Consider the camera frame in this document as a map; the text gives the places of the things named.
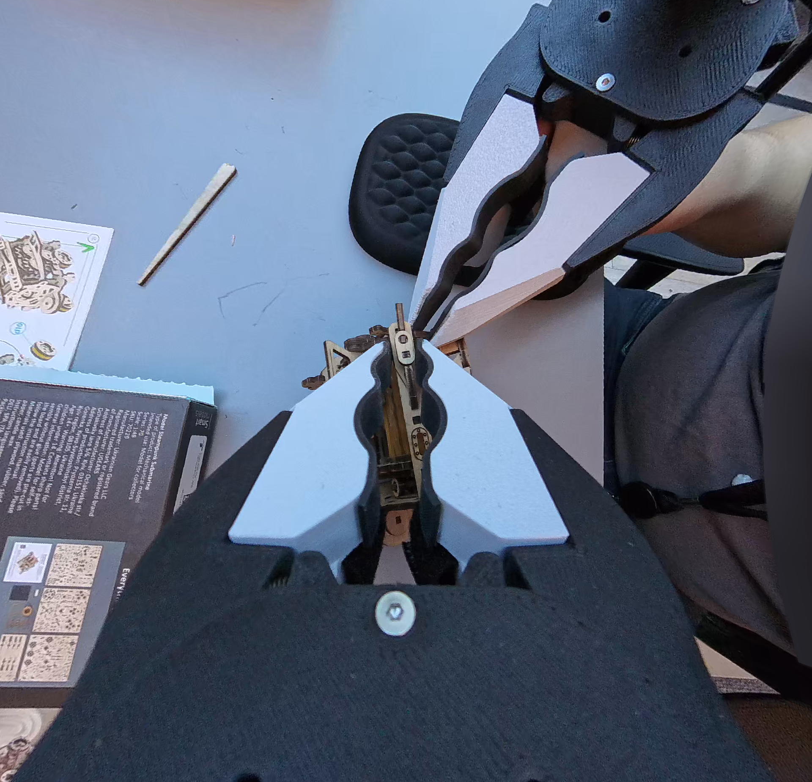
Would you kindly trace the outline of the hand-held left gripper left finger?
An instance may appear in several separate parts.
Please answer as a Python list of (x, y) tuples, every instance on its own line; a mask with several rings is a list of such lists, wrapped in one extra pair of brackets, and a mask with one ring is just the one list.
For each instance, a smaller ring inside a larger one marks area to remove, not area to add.
[(370, 456), (354, 415), (384, 351), (375, 345), (293, 408), (229, 530), (232, 543), (319, 552), (333, 570), (360, 544), (356, 507)]

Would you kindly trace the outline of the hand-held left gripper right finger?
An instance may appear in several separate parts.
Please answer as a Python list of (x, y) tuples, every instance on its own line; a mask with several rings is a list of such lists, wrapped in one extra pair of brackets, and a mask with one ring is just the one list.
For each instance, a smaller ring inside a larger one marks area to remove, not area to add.
[(428, 386), (446, 412), (429, 456), (440, 544), (463, 570), (480, 552), (565, 543), (568, 529), (509, 405), (432, 343), (423, 351), (433, 365)]

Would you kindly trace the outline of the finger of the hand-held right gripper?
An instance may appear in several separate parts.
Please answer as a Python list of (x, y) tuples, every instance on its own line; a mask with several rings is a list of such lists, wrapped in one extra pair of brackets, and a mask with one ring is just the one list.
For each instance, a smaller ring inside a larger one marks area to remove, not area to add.
[(533, 223), (444, 311), (432, 343), (458, 340), (558, 284), (569, 257), (649, 175), (623, 153), (570, 160), (547, 186)]
[(502, 241), (509, 203), (543, 164), (533, 104), (505, 94), (440, 193), (412, 296), (412, 326), (430, 323), (464, 266), (478, 278)]

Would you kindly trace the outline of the wooden mechanical model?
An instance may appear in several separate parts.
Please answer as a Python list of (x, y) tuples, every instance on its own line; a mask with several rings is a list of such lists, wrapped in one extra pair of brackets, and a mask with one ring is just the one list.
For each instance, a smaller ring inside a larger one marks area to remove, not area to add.
[(386, 513), (382, 539), (386, 547), (410, 541), (411, 515), (421, 495), (422, 460), (432, 441), (432, 433), (422, 421), (422, 391), (417, 385), (415, 364), (415, 342), (426, 338), (425, 332), (414, 331), (405, 318), (402, 331), (396, 319), (388, 328), (376, 325), (343, 345), (325, 341), (326, 366), (301, 383), (303, 388), (316, 390), (378, 342), (387, 340), (390, 344), (391, 377), (383, 393), (382, 426), (373, 441), (379, 465), (381, 511)]

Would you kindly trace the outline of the person's right forearm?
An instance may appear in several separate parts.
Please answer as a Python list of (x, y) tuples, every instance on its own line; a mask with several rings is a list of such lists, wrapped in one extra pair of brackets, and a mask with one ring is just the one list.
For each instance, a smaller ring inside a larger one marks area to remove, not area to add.
[(743, 131), (690, 195), (646, 234), (673, 232), (732, 258), (783, 253), (810, 170), (810, 114)]

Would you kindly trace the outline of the black model kit box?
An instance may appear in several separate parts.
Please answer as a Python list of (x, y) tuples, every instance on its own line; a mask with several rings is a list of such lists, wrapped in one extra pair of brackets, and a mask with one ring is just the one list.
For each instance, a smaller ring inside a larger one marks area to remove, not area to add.
[(182, 388), (2, 380), (1, 398), (1, 705), (56, 708), (197, 488), (217, 411)]

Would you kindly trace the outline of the printed model picture sheet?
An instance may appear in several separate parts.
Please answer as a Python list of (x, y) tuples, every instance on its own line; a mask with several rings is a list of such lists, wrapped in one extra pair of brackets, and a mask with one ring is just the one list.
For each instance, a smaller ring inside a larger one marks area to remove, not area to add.
[(60, 708), (1, 709), (1, 781), (12, 780)]

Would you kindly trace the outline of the person's right hand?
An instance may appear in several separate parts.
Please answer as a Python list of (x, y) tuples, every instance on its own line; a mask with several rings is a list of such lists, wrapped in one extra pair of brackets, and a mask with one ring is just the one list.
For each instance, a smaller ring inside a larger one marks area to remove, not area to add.
[(577, 157), (607, 153), (607, 142), (571, 121), (538, 118), (539, 134), (546, 137), (544, 182), (550, 183), (568, 162)]

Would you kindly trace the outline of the printed instruction sheet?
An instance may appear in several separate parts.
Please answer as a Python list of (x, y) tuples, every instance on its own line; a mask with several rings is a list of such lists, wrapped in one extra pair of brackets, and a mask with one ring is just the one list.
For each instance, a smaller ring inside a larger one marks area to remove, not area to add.
[(76, 353), (114, 230), (1, 214), (1, 366), (64, 371)]

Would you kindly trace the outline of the thin wooden stick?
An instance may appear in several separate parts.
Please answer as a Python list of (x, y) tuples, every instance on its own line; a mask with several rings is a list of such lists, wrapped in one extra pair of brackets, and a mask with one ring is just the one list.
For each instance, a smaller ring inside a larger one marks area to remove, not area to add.
[(175, 231), (168, 237), (167, 241), (159, 249), (152, 262), (145, 272), (137, 280), (138, 286), (145, 286), (148, 280), (162, 266), (169, 255), (177, 248), (177, 245), (185, 237), (188, 231), (197, 223), (198, 219), (208, 210), (212, 202), (227, 187), (236, 175), (236, 167), (225, 163), (218, 168), (218, 171), (211, 178), (201, 195), (195, 200), (184, 218), (180, 221)]

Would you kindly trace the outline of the black chair frame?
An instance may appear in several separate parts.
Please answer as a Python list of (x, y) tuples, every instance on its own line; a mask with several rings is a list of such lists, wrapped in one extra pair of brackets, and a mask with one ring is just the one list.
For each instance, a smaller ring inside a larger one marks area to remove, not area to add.
[(648, 290), (676, 270), (708, 276), (737, 276), (745, 269), (742, 258), (708, 252), (675, 233), (631, 239), (621, 254), (634, 259), (635, 264), (620, 278), (618, 285), (635, 290)]

